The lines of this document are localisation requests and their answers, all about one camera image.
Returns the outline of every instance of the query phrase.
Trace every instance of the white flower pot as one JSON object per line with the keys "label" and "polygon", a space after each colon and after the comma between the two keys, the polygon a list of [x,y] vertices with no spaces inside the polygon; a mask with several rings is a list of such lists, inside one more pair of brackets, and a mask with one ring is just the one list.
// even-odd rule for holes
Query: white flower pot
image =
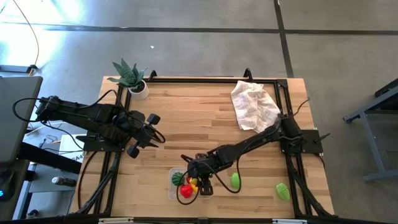
{"label": "white flower pot", "polygon": [[145,87],[144,87],[144,89],[143,89],[141,92],[139,92],[139,93],[134,93],[134,92],[131,90],[131,87],[128,88],[128,89],[129,89],[129,92],[131,93],[131,98],[134,99],[134,100],[144,100],[144,99],[147,98],[147,96],[149,95],[149,89],[148,89],[147,83],[146,83],[144,80],[141,81],[141,82],[144,83]]}

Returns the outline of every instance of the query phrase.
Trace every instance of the potted plant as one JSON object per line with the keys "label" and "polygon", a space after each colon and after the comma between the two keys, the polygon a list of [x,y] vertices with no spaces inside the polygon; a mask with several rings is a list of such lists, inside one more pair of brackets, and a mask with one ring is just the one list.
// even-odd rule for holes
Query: potted plant
{"label": "potted plant", "polygon": [[108,78],[108,80],[117,82],[119,86],[126,87],[131,93],[131,98],[135,100],[143,100],[147,98],[149,89],[147,83],[142,79],[144,78],[144,72],[146,69],[138,72],[137,63],[135,63],[131,69],[123,58],[121,64],[112,63],[121,78]]}

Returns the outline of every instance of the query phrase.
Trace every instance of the desk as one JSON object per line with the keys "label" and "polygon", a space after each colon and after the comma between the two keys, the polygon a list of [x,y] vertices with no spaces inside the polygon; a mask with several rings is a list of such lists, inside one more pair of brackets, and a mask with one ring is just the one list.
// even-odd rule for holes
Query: desk
{"label": "desk", "polygon": [[[307,99],[303,79],[288,79],[293,111]],[[281,200],[275,185],[289,185],[284,155],[279,143],[270,143],[242,156],[239,166],[243,187],[239,194],[227,192],[212,178],[215,194],[209,200],[197,200],[191,205],[180,205],[170,200],[169,170],[186,167],[180,157],[194,157],[222,144],[234,144],[255,134],[238,127],[231,102],[235,83],[148,83],[149,96],[143,101],[131,101],[130,110],[139,110],[148,116],[161,117],[156,128],[164,134],[165,144],[159,148],[141,150],[137,159],[122,154],[114,195],[113,217],[228,217],[228,218],[293,218],[292,202]],[[104,77],[100,95],[117,85]],[[275,99],[273,87],[264,89]],[[115,96],[108,95],[101,103],[114,103]],[[302,129],[314,128],[309,104],[303,105],[295,117]],[[99,152],[88,165],[82,188],[84,203],[98,185],[104,153]],[[303,154],[305,175],[309,189],[330,213],[333,213],[328,184],[322,162],[314,155]],[[235,166],[220,172],[229,182],[236,172]],[[300,208],[303,209],[302,193],[298,189]],[[77,210],[76,196],[71,212]]]}

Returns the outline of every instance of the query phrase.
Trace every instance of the small bottle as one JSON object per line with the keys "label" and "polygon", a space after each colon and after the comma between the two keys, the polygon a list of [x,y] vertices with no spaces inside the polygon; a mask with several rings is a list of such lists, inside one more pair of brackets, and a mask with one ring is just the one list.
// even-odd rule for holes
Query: small bottle
{"label": "small bottle", "polygon": [[51,182],[53,184],[57,185],[65,185],[69,187],[74,187],[76,186],[77,181],[71,179],[71,178],[66,178],[66,177],[54,177]]}

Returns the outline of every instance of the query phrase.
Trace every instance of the green toy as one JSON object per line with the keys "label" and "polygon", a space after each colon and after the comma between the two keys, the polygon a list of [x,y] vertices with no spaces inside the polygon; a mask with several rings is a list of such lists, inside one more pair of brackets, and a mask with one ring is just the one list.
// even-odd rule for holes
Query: green toy
{"label": "green toy", "polygon": [[290,200],[290,193],[287,186],[284,183],[276,185],[276,191],[282,200]]}
{"label": "green toy", "polygon": [[231,185],[232,187],[238,189],[239,188],[239,175],[238,173],[234,173],[231,176]]}
{"label": "green toy", "polygon": [[181,172],[176,172],[172,176],[172,183],[176,186],[183,185],[184,184],[184,178],[182,178],[183,173]]}

